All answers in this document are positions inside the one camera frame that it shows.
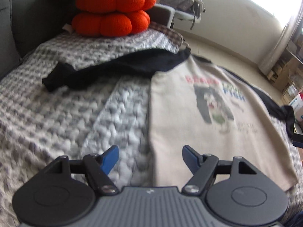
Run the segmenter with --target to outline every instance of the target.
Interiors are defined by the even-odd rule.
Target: orange pumpkin pillow
[[[72,21],[73,29],[88,37],[122,37],[145,31],[150,24],[149,15],[142,11],[131,13],[80,13]]]
[[[76,7],[90,13],[130,13],[151,9],[155,3],[156,0],[76,0]]]

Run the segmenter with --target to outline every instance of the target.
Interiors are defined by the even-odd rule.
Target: gray sofa
[[[0,0],[0,79],[20,59],[62,32],[77,13],[75,0]],[[156,4],[147,11],[152,21],[170,26],[174,9]]]

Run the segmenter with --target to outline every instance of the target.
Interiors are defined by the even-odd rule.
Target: tan floor
[[[185,40],[190,45],[192,54],[207,58],[214,64],[231,70],[246,81],[266,91],[276,103],[282,105],[280,100],[281,92],[270,84],[267,78],[258,70],[257,67],[243,62],[237,57],[231,56],[208,44],[197,41],[196,39],[185,37]]]

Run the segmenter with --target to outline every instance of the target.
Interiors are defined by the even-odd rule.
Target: sofa backrest
[[[11,1],[0,0],[0,78],[19,63],[11,27]]]
[[[0,0],[0,78],[75,14],[75,0]]]

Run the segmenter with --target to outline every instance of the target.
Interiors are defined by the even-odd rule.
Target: metal pivot bolt
[[[184,189],[187,193],[198,193],[199,192],[199,187],[196,185],[186,185],[184,187]]]
[[[116,188],[112,185],[104,185],[102,186],[102,191],[106,194],[111,194],[116,192]]]

